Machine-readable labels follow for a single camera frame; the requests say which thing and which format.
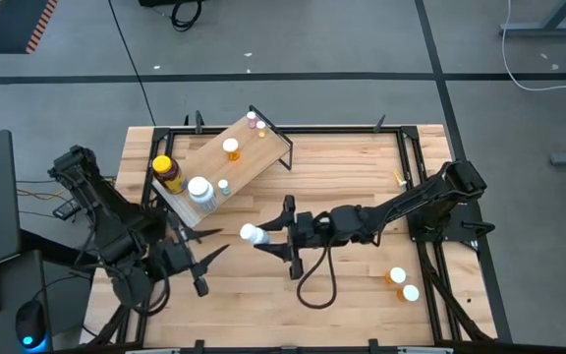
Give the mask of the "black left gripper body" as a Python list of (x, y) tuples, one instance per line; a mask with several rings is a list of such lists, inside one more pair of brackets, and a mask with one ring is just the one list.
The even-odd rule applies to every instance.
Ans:
[(198, 273), (198, 262), (189, 245), (184, 238), (184, 227), (180, 222), (168, 222), (166, 239), (159, 245), (163, 267), (168, 275), (174, 275), (188, 270), (194, 280), (194, 288), (199, 297), (206, 296), (209, 292), (204, 278), (205, 274)]

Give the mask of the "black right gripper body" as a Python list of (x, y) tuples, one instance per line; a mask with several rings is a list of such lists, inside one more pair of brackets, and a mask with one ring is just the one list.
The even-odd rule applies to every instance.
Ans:
[(310, 211), (296, 213), (295, 198), (287, 195), (284, 198), (284, 226), (287, 229), (286, 261), (290, 262), (290, 278), (300, 279), (304, 274), (301, 249), (325, 248), (331, 234), (328, 214), (316, 218)]

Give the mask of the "small white labelled medicine bottle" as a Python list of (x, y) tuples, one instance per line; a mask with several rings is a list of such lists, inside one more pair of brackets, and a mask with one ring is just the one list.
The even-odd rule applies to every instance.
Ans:
[(270, 237), (265, 230), (250, 223), (242, 226), (240, 237), (253, 245), (268, 244), (270, 242)]

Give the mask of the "large white ribbed bottle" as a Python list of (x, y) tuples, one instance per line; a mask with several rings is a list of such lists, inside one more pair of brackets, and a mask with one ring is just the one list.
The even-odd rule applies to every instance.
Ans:
[(213, 212), (218, 207), (217, 197), (212, 184), (201, 176), (192, 178), (188, 183), (188, 192), (196, 206), (205, 211)]

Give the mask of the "brown bottle yellow lid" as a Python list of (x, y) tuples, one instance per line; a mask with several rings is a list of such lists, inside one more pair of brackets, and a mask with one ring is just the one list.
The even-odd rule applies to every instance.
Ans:
[(158, 155), (152, 161), (155, 178), (170, 193), (180, 194), (184, 191), (184, 176), (179, 163), (168, 155)]

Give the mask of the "black remote control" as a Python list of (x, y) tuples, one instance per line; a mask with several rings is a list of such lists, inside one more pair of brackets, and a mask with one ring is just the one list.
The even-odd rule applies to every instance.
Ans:
[(67, 220), (75, 216), (80, 210), (81, 207), (75, 200), (68, 200), (53, 209), (52, 215), (61, 220)]

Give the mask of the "black computer mouse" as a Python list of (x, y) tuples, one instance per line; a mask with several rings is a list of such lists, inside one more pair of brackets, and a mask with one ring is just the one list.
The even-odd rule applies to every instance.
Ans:
[(47, 326), (43, 306), (38, 300), (30, 300), (18, 309), (15, 333), (19, 344), (26, 351), (36, 350), (43, 344)]

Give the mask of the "black mat orange striped edge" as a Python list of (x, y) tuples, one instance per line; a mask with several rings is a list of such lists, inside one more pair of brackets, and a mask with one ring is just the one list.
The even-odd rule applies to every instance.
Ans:
[(0, 54), (32, 54), (59, 0), (0, 0)]

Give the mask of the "grey metal table base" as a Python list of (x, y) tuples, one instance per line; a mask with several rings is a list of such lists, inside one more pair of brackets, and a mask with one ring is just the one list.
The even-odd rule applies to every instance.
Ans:
[(566, 0), (559, 3), (538, 23), (511, 23), (512, 0), (507, 1), (505, 21), (499, 25), (500, 36), (566, 36)]

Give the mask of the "wooden shelf black metal frame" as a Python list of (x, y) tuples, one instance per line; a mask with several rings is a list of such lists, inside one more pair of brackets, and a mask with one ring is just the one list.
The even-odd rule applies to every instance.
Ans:
[[(212, 184), (218, 201), (217, 209), (274, 162), (281, 161), (284, 155), (292, 154), (292, 141), (256, 107), (251, 105), (249, 111), (256, 114), (257, 122), (263, 121), (266, 124), (266, 136), (263, 139), (258, 136), (256, 127), (249, 127), (246, 114), (202, 147), (188, 151), (186, 158), (179, 162), (187, 181), (201, 176)], [(222, 148), (222, 143), (229, 138), (239, 142), (238, 160), (229, 160)], [(231, 193), (228, 196), (224, 196), (218, 188), (218, 181), (221, 179), (229, 182)], [(214, 213), (199, 209), (191, 200), (188, 191), (172, 194), (157, 179), (152, 180), (151, 187), (159, 199), (189, 228), (196, 227)]]

